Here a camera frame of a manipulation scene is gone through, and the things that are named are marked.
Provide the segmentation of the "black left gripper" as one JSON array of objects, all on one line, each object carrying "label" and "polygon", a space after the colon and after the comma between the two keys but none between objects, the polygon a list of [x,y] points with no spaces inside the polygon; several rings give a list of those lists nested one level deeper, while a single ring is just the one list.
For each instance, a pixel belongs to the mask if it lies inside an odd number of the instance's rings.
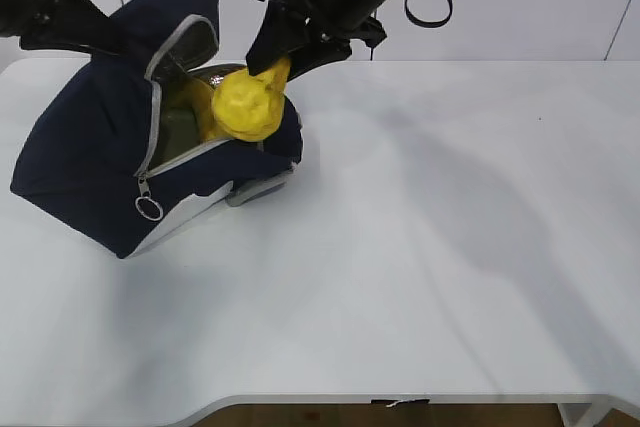
[{"label": "black left gripper", "polygon": [[22,50],[121,55],[126,36],[91,0],[1,0],[1,37]]}]

